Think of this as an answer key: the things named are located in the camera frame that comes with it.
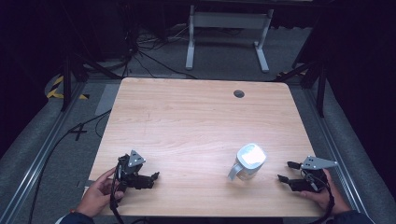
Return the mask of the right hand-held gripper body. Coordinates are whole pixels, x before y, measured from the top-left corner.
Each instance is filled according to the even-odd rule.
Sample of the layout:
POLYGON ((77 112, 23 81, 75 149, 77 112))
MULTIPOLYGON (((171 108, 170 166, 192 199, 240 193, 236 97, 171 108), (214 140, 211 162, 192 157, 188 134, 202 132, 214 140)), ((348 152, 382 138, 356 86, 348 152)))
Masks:
POLYGON ((335 167, 337 161, 308 156, 301 162, 301 179, 290 179, 289 186, 292 191, 321 192, 328 187, 328 179, 324 169, 335 167))

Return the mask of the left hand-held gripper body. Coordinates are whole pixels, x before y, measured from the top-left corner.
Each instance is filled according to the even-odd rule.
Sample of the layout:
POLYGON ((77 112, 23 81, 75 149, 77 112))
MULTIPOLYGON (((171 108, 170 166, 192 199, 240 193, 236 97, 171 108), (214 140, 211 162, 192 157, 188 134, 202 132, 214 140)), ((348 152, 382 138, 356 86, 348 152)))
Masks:
POLYGON ((125 154, 118 158, 116 168, 116 179, 119 182, 118 190, 134 189, 151 189, 154 185, 155 175, 140 175, 138 172, 146 160, 132 150, 130 154, 125 154))

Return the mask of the white plastic pitcher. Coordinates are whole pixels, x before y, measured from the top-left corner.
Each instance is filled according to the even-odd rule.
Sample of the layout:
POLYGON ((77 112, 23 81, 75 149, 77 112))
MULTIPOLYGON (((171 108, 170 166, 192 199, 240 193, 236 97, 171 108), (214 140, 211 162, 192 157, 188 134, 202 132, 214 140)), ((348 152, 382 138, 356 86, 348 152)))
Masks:
POLYGON ((249 143, 238 150, 234 165, 228 173, 228 178, 237 177, 243 181, 249 180, 261 169, 267 159, 265 151, 255 143, 249 143))

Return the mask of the person's left hand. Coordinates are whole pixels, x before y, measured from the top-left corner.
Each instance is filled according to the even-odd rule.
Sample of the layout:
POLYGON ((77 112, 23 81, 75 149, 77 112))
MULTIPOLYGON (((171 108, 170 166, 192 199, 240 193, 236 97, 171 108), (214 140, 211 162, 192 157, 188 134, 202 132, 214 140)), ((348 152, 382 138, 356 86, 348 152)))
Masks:
POLYGON ((76 212, 87 217, 99 215, 110 203, 112 179, 116 168, 106 171, 100 175, 87 189, 81 202, 76 208, 76 212))

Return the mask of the black metal stand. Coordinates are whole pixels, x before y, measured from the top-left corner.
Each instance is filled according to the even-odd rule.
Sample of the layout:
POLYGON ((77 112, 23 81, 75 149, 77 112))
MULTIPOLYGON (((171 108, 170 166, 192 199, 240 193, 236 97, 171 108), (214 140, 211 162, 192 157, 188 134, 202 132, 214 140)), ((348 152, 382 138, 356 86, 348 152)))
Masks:
POLYGON ((281 72, 275 79, 273 79, 273 82, 284 82, 304 72, 304 76, 300 81, 300 86, 303 89, 311 89, 315 83, 318 84, 316 110, 318 111, 319 116, 323 118, 327 58, 323 53, 324 48, 320 37, 321 31, 322 19, 318 19, 294 60, 292 70, 289 72, 281 72))
POLYGON ((85 64, 110 79, 121 79, 121 77, 93 61, 91 56, 86 56, 84 54, 84 50, 82 50, 74 40, 74 35, 78 35, 78 31, 71 31, 74 24, 64 7, 63 0, 57 1, 59 2, 61 11, 65 16, 65 22, 58 25, 65 56, 63 65, 64 70, 62 72, 64 77, 64 102, 62 111, 65 111, 67 107, 71 105, 73 100, 72 77, 75 77, 77 83, 85 83, 89 78, 87 69, 84 67, 85 64))

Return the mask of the yellow black hazard tape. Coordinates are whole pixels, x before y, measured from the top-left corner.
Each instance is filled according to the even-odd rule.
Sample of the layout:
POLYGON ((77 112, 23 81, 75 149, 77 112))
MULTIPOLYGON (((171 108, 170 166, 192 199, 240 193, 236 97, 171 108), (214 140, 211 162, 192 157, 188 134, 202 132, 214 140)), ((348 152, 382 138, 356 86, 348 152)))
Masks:
MULTIPOLYGON (((60 85, 63 83, 64 81, 64 76, 63 75, 59 75, 55 81, 53 82, 49 92, 47 93, 47 98, 58 98, 58 99, 63 99, 64 95, 62 93, 57 92, 58 88, 60 87, 60 85)), ((88 100, 90 99, 90 95, 89 94, 81 94, 78 99, 81 100, 88 100)))

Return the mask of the aluminium floor rail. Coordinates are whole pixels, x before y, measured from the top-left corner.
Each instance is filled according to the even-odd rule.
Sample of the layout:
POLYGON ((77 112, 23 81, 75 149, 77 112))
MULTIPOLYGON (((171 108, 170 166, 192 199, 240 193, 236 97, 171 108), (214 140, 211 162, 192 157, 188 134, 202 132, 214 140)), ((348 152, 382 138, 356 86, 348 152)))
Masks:
POLYGON ((324 138, 326 155, 331 161, 336 161, 337 166, 332 168, 332 178, 347 197, 350 206, 364 215, 368 215, 356 184, 350 175, 347 164, 343 160, 338 146, 335 143, 332 133, 327 125, 325 118, 321 117, 316 108, 316 98, 311 90, 302 89, 303 96, 307 101, 309 111, 313 114, 313 121, 318 125, 318 132, 324 138))
POLYGON ((50 100, 0 160, 0 224, 13 223, 84 88, 84 82, 75 84, 64 112, 61 101, 50 100))

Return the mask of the white metal stand frame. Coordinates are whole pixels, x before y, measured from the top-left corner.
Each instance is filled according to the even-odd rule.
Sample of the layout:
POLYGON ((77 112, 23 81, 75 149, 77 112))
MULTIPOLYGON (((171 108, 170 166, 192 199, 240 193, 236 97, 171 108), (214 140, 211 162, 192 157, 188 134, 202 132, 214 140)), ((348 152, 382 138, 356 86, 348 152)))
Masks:
POLYGON ((247 14, 247 13, 223 13, 223 12, 199 12, 195 6, 190 6, 189 15, 189 44, 185 68, 191 70, 194 62, 194 29, 195 28, 235 28, 260 30, 261 37, 253 43, 256 55, 264 73, 269 72, 269 65, 264 55, 264 41, 270 28, 274 11, 269 9, 264 14, 247 14))

